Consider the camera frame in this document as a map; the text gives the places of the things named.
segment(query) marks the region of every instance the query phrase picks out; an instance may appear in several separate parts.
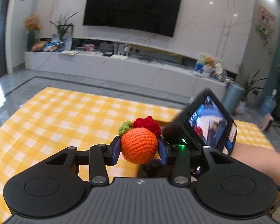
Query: gray ribbed panel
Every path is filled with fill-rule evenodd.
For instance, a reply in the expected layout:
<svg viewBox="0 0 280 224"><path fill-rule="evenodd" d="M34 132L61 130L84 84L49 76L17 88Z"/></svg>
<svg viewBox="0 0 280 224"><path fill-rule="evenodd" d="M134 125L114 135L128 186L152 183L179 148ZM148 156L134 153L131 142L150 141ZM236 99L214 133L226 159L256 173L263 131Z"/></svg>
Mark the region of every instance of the gray ribbed panel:
<svg viewBox="0 0 280 224"><path fill-rule="evenodd" d="M166 179L116 178L107 187L94 188L75 210L48 220L14 216L6 224L273 224L268 216L254 220L229 220L216 216L185 188Z"/></svg>

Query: water bottle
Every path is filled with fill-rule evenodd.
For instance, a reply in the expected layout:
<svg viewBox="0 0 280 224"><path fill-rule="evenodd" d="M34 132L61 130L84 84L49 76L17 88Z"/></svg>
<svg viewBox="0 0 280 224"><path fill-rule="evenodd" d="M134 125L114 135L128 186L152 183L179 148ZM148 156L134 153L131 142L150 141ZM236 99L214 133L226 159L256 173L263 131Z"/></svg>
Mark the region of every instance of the water bottle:
<svg viewBox="0 0 280 224"><path fill-rule="evenodd" d="M263 103L261 105L261 109L260 109L261 113L263 115L272 113L274 108L276 107L276 105L277 105L276 99L275 99L276 93L277 93L277 90L274 89L272 92L272 95L266 96L265 100L263 101Z"/></svg>

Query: television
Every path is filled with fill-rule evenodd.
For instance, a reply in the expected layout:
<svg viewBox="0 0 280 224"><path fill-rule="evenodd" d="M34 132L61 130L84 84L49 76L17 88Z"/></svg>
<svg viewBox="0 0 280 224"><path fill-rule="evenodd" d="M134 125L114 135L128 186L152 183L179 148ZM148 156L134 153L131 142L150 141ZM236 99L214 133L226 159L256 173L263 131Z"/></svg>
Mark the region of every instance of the television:
<svg viewBox="0 0 280 224"><path fill-rule="evenodd" d="M181 0L87 0L84 24L173 37Z"/></svg>

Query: dark vase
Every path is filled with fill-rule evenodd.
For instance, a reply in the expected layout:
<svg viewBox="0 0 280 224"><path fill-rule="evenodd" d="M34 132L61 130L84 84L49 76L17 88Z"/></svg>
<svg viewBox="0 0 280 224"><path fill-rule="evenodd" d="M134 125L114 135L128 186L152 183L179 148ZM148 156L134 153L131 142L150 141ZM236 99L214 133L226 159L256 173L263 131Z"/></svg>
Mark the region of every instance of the dark vase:
<svg viewBox="0 0 280 224"><path fill-rule="evenodd" d="M27 50L31 51L32 46L35 44L35 34L34 32L28 33Z"/></svg>
<svg viewBox="0 0 280 224"><path fill-rule="evenodd" d="M57 41L57 51L62 52L65 50L65 42L64 40L58 40Z"/></svg>

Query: gray cylindrical bin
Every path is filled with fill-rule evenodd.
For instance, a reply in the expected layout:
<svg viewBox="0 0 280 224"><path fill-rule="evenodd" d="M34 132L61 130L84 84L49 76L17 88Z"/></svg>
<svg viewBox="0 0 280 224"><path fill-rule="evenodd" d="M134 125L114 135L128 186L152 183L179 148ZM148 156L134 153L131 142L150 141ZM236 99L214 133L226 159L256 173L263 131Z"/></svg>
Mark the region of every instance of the gray cylindrical bin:
<svg viewBox="0 0 280 224"><path fill-rule="evenodd" d="M229 114L234 113L244 93L245 89L241 85L235 82L228 85L222 104Z"/></svg>

